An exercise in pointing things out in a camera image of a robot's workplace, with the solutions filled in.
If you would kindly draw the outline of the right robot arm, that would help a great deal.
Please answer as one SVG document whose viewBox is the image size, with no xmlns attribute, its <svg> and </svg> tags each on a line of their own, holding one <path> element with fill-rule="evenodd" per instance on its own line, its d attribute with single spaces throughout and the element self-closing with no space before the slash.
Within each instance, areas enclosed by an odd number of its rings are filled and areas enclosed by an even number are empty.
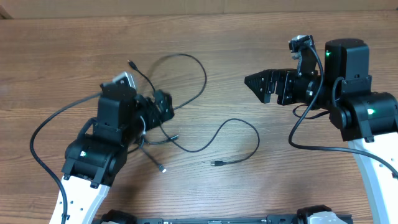
<svg viewBox="0 0 398 224">
<path fill-rule="evenodd" d="M 289 42 L 296 68 L 248 75 L 245 85 L 262 103 L 324 109 L 359 167 L 374 223 L 397 222 L 397 100 L 372 91 L 369 47 L 360 39 L 335 39 L 320 57 L 311 35 Z"/>
</svg>

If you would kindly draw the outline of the cardboard backdrop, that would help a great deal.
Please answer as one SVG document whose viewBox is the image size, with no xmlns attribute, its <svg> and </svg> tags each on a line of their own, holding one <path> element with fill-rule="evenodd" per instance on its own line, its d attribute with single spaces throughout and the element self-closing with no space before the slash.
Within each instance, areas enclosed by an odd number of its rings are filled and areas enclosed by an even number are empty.
<svg viewBox="0 0 398 224">
<path fill-rule="evenodd" d="M 1 0 L 2 19 L 382 11 L 397 0 Z"/>
</svg>

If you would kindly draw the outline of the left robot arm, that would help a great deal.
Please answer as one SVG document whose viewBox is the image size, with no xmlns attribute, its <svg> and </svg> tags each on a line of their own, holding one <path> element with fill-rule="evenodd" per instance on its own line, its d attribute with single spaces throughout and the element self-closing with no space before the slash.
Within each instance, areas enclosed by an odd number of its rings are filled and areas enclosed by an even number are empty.
<svg viewBox="0 0 398 224">
<path fill-rule="evenodd" d="M 174 116 L 172 97 L 161 90 L 152 100 L 122 82 L 101 89 L 96 117 L 65 152 L 61 183 L 66 194 L 58 196 L 51 223 L 91 223 L 127 161 L 129 146 Z"/>
</svg>

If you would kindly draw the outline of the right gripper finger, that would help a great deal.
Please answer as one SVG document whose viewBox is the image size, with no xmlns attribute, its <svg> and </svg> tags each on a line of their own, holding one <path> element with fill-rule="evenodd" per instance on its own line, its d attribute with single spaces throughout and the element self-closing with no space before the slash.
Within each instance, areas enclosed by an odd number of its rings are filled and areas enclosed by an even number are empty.
<svg viewBox="0 0 398 224">
<path fill-rule="evenodd" d="M 289 69 L 268 69 L 268 70 L 263 70 L 261 72 L 257 72 L 255 74 L 249 75 L 248 80 L 257 80 L 257 79 L 264 79 L 266 80 L 272 80 L 273 82 L 279 81 L 282 79 L 282 76 L 287 74 L 289 72 Z"/>
<path fill-rule="evenodd" d="M 271 94 L 275 92 L 275 81 L 271 75 L 261 77 L 248 76 L 244 79 L 244 83 L 257 96 L 261 103 L 270 103 Z"/>
</svg>

